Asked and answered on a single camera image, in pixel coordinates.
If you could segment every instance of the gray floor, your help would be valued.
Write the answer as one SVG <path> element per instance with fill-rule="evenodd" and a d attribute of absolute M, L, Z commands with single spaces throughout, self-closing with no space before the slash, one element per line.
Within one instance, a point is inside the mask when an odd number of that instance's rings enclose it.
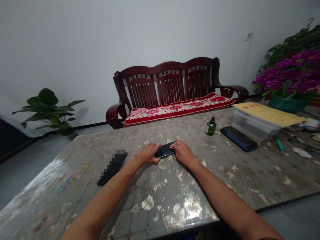
<path fill-rule="evenodd" d="M 109 125 L 78 130 L 79 135 L 111 131 Z M 59 134 L 39 140 L 0 165 L 0 209 L 33 180 L 70 141 Z M 260 215 L 285 239 L 320 239 L 320 194 Z"/>

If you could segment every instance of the cable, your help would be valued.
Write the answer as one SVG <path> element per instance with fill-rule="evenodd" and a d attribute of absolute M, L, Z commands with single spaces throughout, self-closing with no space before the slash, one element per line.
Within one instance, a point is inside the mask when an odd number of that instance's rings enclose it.
<path fill-rule="evenodd" d="M 245 64 L 245 72 L 244 72 L 243 86 L 246 85 L 247 66 L 248 66 L 248 61 L 249 61 L 249 56 L 250 56 L 250 50 L 251 50 L 251 43 L 252 43 L 252 39 L 253 39 L 253 33 L 250 33 L 249 36 L 250 36 L 250 45 L 249 45 L 249 50 L 248 50 L 247 59 L 246 59 L 246 64 Z"/>

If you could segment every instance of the dark red wooden bench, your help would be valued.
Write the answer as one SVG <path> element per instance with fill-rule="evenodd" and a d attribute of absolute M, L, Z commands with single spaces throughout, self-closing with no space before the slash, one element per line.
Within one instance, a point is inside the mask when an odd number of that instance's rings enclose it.
<path fill-rule="evenodd" d="M 237 85 L 221 85 L 219 68 L 219 58 L 198 57 L 185 63 L 164 62 L 155 67 L 134 66 L 117 71 L 113 80 L 120 101 L 108 109 L 106 121 L 113 129 L 121 128 L 118 114 L 123 119 L 127 117 L 125 105 L 129 111 L 132 107 L 155 107 L 203 97 L 216 88 L 228 98 L 236 92 L 236 102 L 243 102 L 248 90 Z"/>

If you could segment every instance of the potted plant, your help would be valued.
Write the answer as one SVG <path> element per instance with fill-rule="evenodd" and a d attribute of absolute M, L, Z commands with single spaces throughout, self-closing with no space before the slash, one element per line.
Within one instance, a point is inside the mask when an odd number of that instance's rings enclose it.
<path fill-rule="evenodd" d="M 267 52 L 268 62 L 259 69 L 259 75 L 262 75 L 268 68 L 273 68 L 276 63 L 291 58 L 300 52 L 312 49 L 320 49 L 320 25 L 316 25 L 312 30 L 303 28 L 297 34 L 287 37 L 283 43 L 280 43 Z"/>
<path fill-rule="evenodd" d="M 319 97 L 320 50 L 304 51 L 268 68 L 252 82 L 264 92 L 272 93 L 269 107 L 294 113 Z"/>
<path fill-rule="evenodd" d="M 76 120 L 74 117 L 66 119 L 68 116 L 73 116 L 73 113 L 69 111 L 74 111 L 72 106 L 82 103 L 85 100 L 74 101 L 69 103 L 67 106 L 57 107 L 58 99 L 55 96 L 54 92 L 48 88 L 44 88 L 39 92 L 37 97 L 31 97 L 27 100 L 28 106 L 22 107 L 19 111 L 13 112 L 34 112 L 34 114 L 23 121 L 21 125 L 23 128 L 26 128 L 27 122 L 30 121 L 43 121 L 47 125 L 43 125 L 36 129 L 40 128 L 53 128 L 59 131 L 63 136 L 68 137 L 71 141 L 78 136 L 74 128 L 69 125 L 69 121 Z"/>

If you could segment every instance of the purple flower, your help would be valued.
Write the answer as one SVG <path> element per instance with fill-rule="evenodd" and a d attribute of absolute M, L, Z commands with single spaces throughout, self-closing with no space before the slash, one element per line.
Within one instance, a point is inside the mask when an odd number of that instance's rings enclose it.
<path fill-rule="evenodd" d="M 284 83 L 290 80 L 287 95 L 300 93 L 314 93 L 320 85 L 320 51 L 310 50 L 286 58 L 267 69 L 252 82 L 263 91 L 278 91 Z"/>

